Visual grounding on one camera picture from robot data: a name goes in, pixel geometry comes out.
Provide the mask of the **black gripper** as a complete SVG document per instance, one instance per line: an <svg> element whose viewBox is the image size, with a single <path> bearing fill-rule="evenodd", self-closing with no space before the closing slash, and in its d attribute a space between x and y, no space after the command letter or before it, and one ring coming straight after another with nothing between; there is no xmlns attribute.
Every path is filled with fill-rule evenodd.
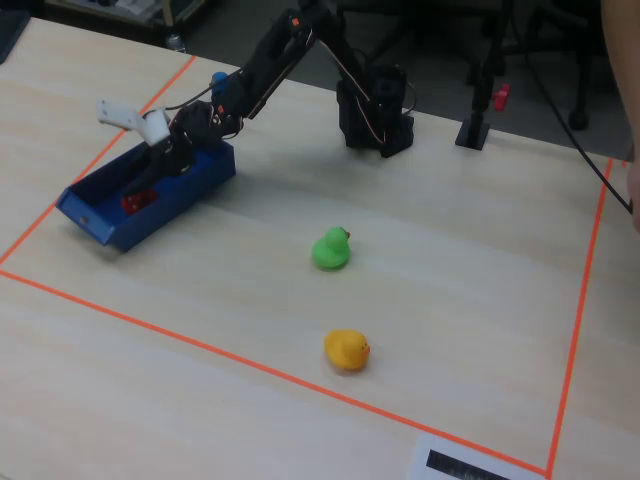
<svg viewBox="0 0 640 480"><path fill-rule="evenodd" d="M169 129L174 137L188 142L168 142L155 151L144 147L132 155L123 170L126 186L122 196L138 195L160 179L181 176L194 163L194 148L217 147L225 135L224 128L212 104L195 101L184 106L173 117Z"/></svg>

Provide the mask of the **person's hand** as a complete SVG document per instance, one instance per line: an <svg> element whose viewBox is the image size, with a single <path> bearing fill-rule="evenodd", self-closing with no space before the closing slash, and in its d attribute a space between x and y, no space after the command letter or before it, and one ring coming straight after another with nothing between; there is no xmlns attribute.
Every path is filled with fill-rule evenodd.
<svg viewBox="0 0 640 480"><path fill-rule="evenodd" d="M631 215L634 229L640 232L640 159L631 163L627 175L627 190L630 197Z"/></svg>

